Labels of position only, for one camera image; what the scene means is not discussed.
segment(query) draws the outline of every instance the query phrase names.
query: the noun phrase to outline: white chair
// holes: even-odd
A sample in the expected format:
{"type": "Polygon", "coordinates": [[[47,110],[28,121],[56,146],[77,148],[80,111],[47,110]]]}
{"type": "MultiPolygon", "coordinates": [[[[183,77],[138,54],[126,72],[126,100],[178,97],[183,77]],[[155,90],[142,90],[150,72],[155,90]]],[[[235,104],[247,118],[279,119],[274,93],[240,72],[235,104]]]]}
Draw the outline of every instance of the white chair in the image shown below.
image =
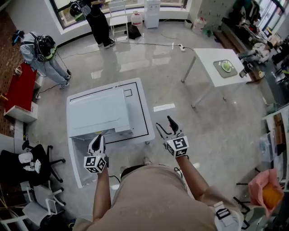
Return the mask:
{"type": "Polygon", "coordinates": [[[50,181],[48,181],[48,188],[43,185],[35,186],[32,190],[34,190],[36,201],[31,200],[30,189],[29,187],[26,188],[30,203],[24,207],[22,212],[36,225],[40,226],[41,221],[46,216],[56,215],[63,211],[57,211],[56,203],[61,206],[65,206],[65,203],[61,203],[55,197],[55,195],[63,192],[63,188],[53,192],[50,187],[50,181]]]}
{"type": "Polygon", "coordinates": [[[114,37],[114,34],[116,32],[124,32],[126,31],[127,33],[127,37],[128,37],[128,27],[127,27],[127,15],[126,15],[126,4],[124,0],[112,0],[108,3],[108,7],[109,7],[109,13],[110,13],[110,21],[109,21],[109,26],[112,30],[112,35],[114,37]],[[113,16],[113,12],[119,11],[119,10],[124,10],[125,15],[121,15],[121,16],[113,16]],[[119,30],[119,31],[115,31],[114,26],[116,25],[122,25],[125,24],[126,25],[126,30],[119,30]]]}

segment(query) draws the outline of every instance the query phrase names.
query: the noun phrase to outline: glossy floor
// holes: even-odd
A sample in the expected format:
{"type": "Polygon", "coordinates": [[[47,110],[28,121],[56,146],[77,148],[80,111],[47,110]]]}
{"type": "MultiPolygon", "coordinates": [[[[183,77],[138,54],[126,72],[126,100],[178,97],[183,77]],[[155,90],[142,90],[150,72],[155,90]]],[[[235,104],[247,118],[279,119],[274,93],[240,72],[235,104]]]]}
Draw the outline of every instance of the glossy floor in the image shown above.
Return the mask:
{"type": "MultiPolygon", "coordinates": [[[[126,37],[118,41],[127,42],[126,37]]],[[[188,136],[190,161],[210,185],[216,185],[232,198],[241,180],[260,162],[258,139],[263,134],[261,118],[265,105],[259,86],[254,84],[232,85],[223,88],[224,101],[218,89],[211,92],[196,107],[193,99],[207,86],[199,63],[195,63],[186,84],[180,80],[192,60],[192,51],[181,52],[182,43],[190,48],[222,48],[213,37],[198,36],[184,28],[181,22],[163,22],[157,29],[143,29],[143,36],[136,43],[164,44],[136,45],[117,43],[104,50],[98,48],[92,35],[71,42],[59,49],[67,68],[72,72],[70,86],[60,90],[55,87],[42,94],[38,120],[28,127],[31,142],[54,146],[51,159],[65,158],[66,164],[55,166],[63,178],[65,191],[61,198],[66,210],[74,216],[91,215],[95,184],[78,189],[67,146],[66,99],[68,96],[125,79],[141,78],[153,123],[168,125],[167,115],[181,121],[188,136]],[[155,106],[174,104],[168,110],[154,112],[155,106]]],[[[46,78],[42,90],[55,83],[46,78]]],[[[152,162],[177,167],[177,162],[163,148],[156,132],[156,139],[129,147],[109,148],[109,174],[119,176],[121,166],[140,164],[144,156],[152,162]]],[[[111,185],[117,181],[111,178],[111,185]]]]}

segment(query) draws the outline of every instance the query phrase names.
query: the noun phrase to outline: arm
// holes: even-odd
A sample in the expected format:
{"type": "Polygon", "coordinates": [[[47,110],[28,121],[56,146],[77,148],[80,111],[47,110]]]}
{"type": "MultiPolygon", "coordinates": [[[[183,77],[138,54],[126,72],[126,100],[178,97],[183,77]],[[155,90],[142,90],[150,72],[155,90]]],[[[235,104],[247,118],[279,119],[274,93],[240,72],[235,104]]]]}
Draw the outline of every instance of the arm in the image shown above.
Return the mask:
{"type": "Polygon", "coordinates": [[[255,47],[255,48],[259,48],[259,47],[261,47],[262,45],[263,45],[263,43],[258,42],[258,43],[255,43],[254,47],[255,47]]]}
{"type": "Polygon", "coordinates": [[[104,0],[96,0],[91,2],[92,5],[98,5],[98,4],[103,4],[105,1],[104,0]]]}
{"type": "Polygon", "coordinates": [[[93,205],[93,223],[101,219],[111,205],[108,171],[105,167],[103,172],[98,175],[93,205]]]}
{"type": "Polygon", "coordinates": [[[259,62],[260,62],[260,63],[264,63],[264,62],[266,62],[266,61],[269,59],[269,57],[270,57],[270,53],[268,53],[265,57],[260,58],[260,59],[259,59],[259,62]]]}
{"type": "Polygon", "coordinates": [[[33,61],[36,60],[36,58],[31,53],[30,49],[33,49],[33,47],[32,46],[21,46],[20,47],[21,54],[22,54],[23,58],[25,59],[26,63],[29,65],[33,61]]]}
{"type": "Polygon", "coordinates": [[[176,161],[179,164],[183,175],[185,176],[186,182],[194,198],[201,201],[205,191],[209,187],[208,183],[186,156],[177,157],[176,161]]]}

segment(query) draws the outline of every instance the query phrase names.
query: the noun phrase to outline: black office chair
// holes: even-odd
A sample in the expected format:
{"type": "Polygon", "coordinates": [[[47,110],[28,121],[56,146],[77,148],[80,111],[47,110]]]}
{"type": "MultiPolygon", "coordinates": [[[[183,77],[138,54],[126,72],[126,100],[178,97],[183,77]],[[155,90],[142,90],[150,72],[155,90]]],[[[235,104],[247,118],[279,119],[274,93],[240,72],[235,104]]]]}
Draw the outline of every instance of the black office chair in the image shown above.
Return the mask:
{"type": "MultiPolygon", "coordinates": [[[[26,141],[22,144],[22,150],[25,150],[26,148],[29,148],[29,149],[31,149],[30,152],[31,152],[32,155],[34,156],[33,153],[37,153],[37,152],[42,152],[42,153],[43,153],[43,151],[44,151],[43,146],[42,146],[41,144],[39,144],[39,145],[37,145],[37,146],[35,146],[35,147],[32,147],[32,146],[30,146],[29,140],[26,140],[26,141]]],[[[47,146],[46,156],[47,156],[48,161],[50,160],[50,157],[49,157],[49,151],[50,151],[50,149],[53,149],[53,146],[52,146],[52,145],[48,145],[48,146],[47,146]]],[[[57,176],[57,174],[54,172],[54,170],[52,169],[52,165],[54,165],[54,164],[56,164],[56,163],[58,163],[58,162],[65,163],[66,160],[65,160],[65,159],[59,159],[59,160],[57,160],[57,161],[52,161],[52,162],[49,161],[49,168],[50,168],[50,172],[54,175],[54,177],[55,177],[60,183],[62,183],[63,180],[62,180],[61,178],[59,178],[59,177],[57,176]]]]}
{"type": "Polygon", "coordinates": [[[33,162],[37,159],[40,161],[40,172],[26,171],[23,167],[30,165],[30,163],[22,164],[18,158],[19,154],[3,150],[0,155],[0,182],[5,182],[9,185],[17,185],[21,182],[29,181],[31,185],[37,186],[46,183],[49,180],[51,173],[60,183],[63,182],[52,169],[52,165],[58,162],[65,163],[65,159],[50,162],[49,151],[53,148],[51,145],[47,147],[47,153],[45,153],[41,144],[31,147],[29,141],[26,140],[22,145],[22,149],[24,150],[26,148],[30,149],[30,152],[33,155],[33,162]]]}

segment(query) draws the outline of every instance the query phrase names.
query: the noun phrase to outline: brick wall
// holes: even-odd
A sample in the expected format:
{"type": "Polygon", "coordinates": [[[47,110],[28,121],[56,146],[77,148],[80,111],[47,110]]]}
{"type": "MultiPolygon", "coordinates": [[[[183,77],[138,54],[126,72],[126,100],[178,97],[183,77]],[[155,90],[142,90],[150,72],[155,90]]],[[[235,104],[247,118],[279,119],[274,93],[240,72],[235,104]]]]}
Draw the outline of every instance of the brick wall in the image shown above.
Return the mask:
{"type": "MultiPolygon", "coordinates": [[[[0,12],[0,94],[6,93],[15,68],[23,62],[19,46],[11,45],[16,28],[5,10],[0,12]]],[[[4,102],[0,101],[0,133],[13,136],[10,125],[14,120],[4,117],[4,102]]]]}

